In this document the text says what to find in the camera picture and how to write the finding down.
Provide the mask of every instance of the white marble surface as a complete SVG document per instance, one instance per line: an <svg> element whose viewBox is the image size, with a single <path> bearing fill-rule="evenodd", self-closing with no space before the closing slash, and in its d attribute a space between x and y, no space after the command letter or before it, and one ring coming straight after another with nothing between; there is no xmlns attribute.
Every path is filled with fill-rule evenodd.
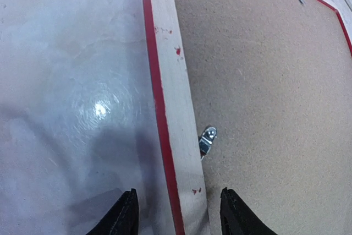
<svg viewBox="0 0 352 235"><path fill-rule="evenodd" d="M173 234L142 0L0 0L1 234L85 234L136 188Z"/></svg>

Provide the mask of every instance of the table surface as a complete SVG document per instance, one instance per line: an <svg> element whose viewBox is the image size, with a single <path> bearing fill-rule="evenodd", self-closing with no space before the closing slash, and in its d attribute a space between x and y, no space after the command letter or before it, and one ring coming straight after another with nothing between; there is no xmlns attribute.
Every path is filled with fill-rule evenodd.
<svg viewBox="0 0 352 235"><path fill-rule="evenodd" d="M173 0L0 4L2 234L85 234L130 188L141 234L208 233Z"/></svg>

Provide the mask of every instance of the wooden strip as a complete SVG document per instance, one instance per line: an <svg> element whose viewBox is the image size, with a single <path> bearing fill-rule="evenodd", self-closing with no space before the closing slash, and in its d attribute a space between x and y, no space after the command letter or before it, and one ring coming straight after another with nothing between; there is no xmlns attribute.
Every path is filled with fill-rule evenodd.
<svg viewBox="0 0 352 235"><path fill-rule="evenodd" d="M144 0L144 11L176 234L210 234L204 174L175 2Z"/></svg>

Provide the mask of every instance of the metal clip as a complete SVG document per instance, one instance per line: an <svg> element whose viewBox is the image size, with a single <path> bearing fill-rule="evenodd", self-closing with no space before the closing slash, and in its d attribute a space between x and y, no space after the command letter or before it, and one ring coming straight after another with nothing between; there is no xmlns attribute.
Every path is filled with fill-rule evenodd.
<svg viewBox="0 0 352 235"><path fill-rule="evenodd" d="M202 135L199 137L199 149L200 149L200 160L203 160L211 149L211 145L217 137L217 129L212 126L208 126L203 131Z"/></svg>

